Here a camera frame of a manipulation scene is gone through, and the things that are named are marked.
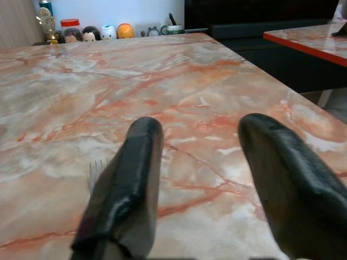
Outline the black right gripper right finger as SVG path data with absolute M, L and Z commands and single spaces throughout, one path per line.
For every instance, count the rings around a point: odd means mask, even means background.
M 290 260 L 347 260 L 347 187 L 291 129 L 244 116 L 238 135 L 273 237 Z

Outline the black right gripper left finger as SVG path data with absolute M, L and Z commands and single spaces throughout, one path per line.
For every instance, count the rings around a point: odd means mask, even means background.
M 70 260 L 146 260 L 153 247 L 164 134 L 152 117 L 135 120 L 92 184 Z

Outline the silver metal fork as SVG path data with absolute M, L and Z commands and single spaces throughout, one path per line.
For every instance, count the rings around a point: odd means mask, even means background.
M 97 183 L 99 177 L 109 164 L 109 159 L 106 158 L 95 160 L 91 163 L 89 163 L 89 191 L 92 193 L 95 184 Z

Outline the black TV stand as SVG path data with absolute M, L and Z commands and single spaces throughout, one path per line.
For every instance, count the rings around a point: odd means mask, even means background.
M 265 31 L 323 24 L 327 20 L 211 24 L 209 35 L 298 93 L 347 87 L 347 67 L 263 37 Z

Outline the orange round plush toy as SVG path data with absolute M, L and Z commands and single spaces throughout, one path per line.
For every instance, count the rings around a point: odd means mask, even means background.
M 134 28 L 132 25 L 128 23 L 122 23 L 117 28 L 117 38 L 134 38 Z

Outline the white duck plush toy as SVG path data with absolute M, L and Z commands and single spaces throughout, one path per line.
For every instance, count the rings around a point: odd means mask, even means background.
M 101 40 L 116 40 L 117 39 L 117 31 L 113 25 L 107 24 L 103 25 L 100 28 L 100 38 Z

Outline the black-eared mouse plush toy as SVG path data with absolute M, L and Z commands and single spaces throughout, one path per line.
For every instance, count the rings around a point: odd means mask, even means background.
M 82 30 L 82 38 L 84 42 L 100 41 L 100 31 L 94 26 L 86 26 Z

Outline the green and white mug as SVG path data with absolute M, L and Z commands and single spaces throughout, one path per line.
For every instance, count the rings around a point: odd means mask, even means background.
M 183 34 L 184 28 L 182 25 L 164 25 L 160 29 L 162 35 Z

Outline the clear jar with red lid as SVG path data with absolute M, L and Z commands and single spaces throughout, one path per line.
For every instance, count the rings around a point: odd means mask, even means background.
M 76 43 L 83 41 L 79 19 L 62 19 L 60 24 L 65 43 Z

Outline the black television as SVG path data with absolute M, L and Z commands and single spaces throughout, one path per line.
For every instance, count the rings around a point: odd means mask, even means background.
M 330 20 L 340 0 L 185 0 L 186 29 L 210 25 Z

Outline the gold trophy figure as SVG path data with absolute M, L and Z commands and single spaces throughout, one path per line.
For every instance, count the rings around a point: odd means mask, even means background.
M 58 44 L 58 37 L 55 30 L 55 18 L 46 7 L 40 7 L 36 16 L 39 24 L 43 28 L 44 36 L 49 44 Z

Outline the blue can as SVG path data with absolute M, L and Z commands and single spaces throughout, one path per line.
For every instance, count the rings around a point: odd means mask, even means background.
M 50 0 L 39 0 L 39 6 L 40 8 L 48 9 L 50 14 L 53 15 L 53 8 Z

